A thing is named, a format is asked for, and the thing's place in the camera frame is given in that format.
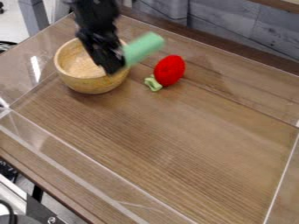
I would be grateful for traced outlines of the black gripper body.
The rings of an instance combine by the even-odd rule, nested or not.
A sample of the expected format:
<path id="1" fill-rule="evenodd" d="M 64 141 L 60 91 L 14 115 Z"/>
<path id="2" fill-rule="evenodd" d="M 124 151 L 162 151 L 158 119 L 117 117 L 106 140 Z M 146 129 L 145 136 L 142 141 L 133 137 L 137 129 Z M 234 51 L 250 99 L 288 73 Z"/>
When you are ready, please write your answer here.
<path id="1" fill-rule="evenodd" d="M 116 48 L 121 46 L 117 37 L 116 18 L 100 18 L 82 20 L 74 17 L 78 30 L 76 37 L 84 45 L 85 40 L 100 42 L 100 46 L 109 46 Z"/>

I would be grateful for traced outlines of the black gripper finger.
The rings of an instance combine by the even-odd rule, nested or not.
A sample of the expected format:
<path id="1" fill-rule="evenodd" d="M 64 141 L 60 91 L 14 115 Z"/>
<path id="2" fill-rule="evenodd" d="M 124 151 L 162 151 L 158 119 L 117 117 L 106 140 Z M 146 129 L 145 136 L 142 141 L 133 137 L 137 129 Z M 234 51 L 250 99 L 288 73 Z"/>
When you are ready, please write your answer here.
<path id="1" fill-rule="evenodd" d="M 94 42 L 92 40 L 84 41 L 84 48 L 88 52 L 88 56 L 92 58 L 94 64 L 97 66 L 101 65 L 101 48 L 100 48 L 100 42 Z"/>
<path id="2" fill-rule="evenodd" d="M 97 64 L 104 68 L 106 74 L 113 74 L 125 66 L 122 47 L 101 46 L 97 49 Z"/>

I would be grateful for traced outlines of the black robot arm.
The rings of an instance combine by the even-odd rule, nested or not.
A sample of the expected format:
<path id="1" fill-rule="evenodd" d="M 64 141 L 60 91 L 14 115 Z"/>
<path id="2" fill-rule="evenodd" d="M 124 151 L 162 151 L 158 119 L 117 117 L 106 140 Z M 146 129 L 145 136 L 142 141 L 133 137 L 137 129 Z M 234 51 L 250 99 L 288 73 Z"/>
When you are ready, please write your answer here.
<path id="1" fill-rule="evenodd" d="M 120 15 L 116 0 L 68 0 L 78 27 L 76 37 L 93 63 L 113 74 L 125 66 L 114 22 Z"/>

